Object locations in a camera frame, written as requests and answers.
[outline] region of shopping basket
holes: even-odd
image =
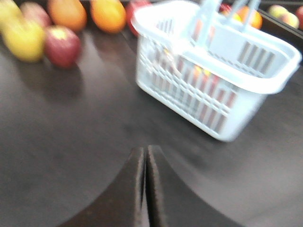
[[[158,2],[137,10],[136,81],[145,92],[214,138],[234,140],[267,95],[280,92],[301,54],[287,42],[218,13],[220,0],[201,5]]]

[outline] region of basket slot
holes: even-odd
[[[217,133],[220,133],[222,127],[225,124],[225,121],[226,121],[226,116],[221,114],[221,116],[219,117],[219,120],[217,121],[217,124],[214,123],[214,131]]]
[[[156,28],[169,35],[174,33],[174,18],[164,18],[156,24]]]
[[[252,66],[252,68],[254,70],[258,70],[258,67],[259,67],[260,63],[262,62],[265,53],[266,53],[266,50],[260,49],[260,53],[257,57],[257,60],[256,60],[255,64]]]
[[[267,70],[270,68],[273,60],[275,58],[275,55],[272,52],[268,53],[268,57],[266,58],[266,60],[264,61],[263,67],[260,70],[261,73],[266,74]]]
[[[237,96],[237,94],[234,91],[230,92],[230,94],[226,100],[226,104],[225,104],[228,108],[230,108],[230,109],[232,108],[234,101],[236,99],[236,96]]]

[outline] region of grey surface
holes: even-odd
[[[1,227],[64,222],[105,190],[131,148],[149,144],[228,217],[303,226],[303,68],[222,143],[138,88],[127,32],[93,27],[81,38],[73,70],[19,62],[0,44]]]

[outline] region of basket handle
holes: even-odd
[[[231,10],[230,14],[227,16],[226,21],[225,21],[226,25],[228,25],[230,23],[230,21],[232,20],[232,17],[235,15],[235,13],[241,7],[246,5],[248,1],[249,0],[236,0],[233,3],[232,10]],[[247,26],[253,16],[253,13],[258,10],[260,2],[261,2],[261,0],[250,0],[249,5],[248,5],[250,10],[249,10],[248,16],[245,18],[245,21],[243,23],[242,32],[247,28]]]

